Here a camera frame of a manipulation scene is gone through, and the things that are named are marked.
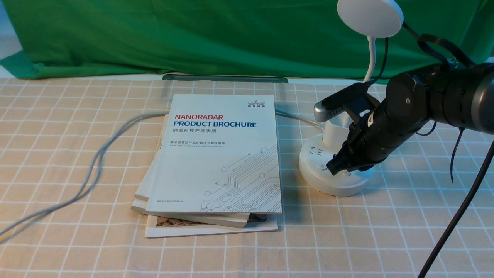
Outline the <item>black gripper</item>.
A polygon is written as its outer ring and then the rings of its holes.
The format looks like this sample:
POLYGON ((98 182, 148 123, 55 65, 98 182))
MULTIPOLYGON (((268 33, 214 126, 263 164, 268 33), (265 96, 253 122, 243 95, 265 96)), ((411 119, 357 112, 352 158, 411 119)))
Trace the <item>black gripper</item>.
POLYGON ((368 100, 359 97, 343 108, 356 125, 350 130, 339 154, 326 164, 332 176, 347 171, 365 171, 383 162, 420 130, 430 118, 430 97, 385 97, 371 113, 368 100))

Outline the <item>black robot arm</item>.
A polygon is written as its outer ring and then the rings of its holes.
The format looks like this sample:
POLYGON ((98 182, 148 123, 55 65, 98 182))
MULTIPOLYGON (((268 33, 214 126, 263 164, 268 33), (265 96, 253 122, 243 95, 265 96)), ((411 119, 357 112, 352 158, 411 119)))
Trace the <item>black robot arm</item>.
POLYGON ((346 111, 353 120, 347 139, 326 164, 333 175, 383 162, 428 121, 493 134, 492 63, 454 69, 431 65, 397 74, 381 102, 368 94, 369 86, 356 83, 322 101, 330 115, 346 111))

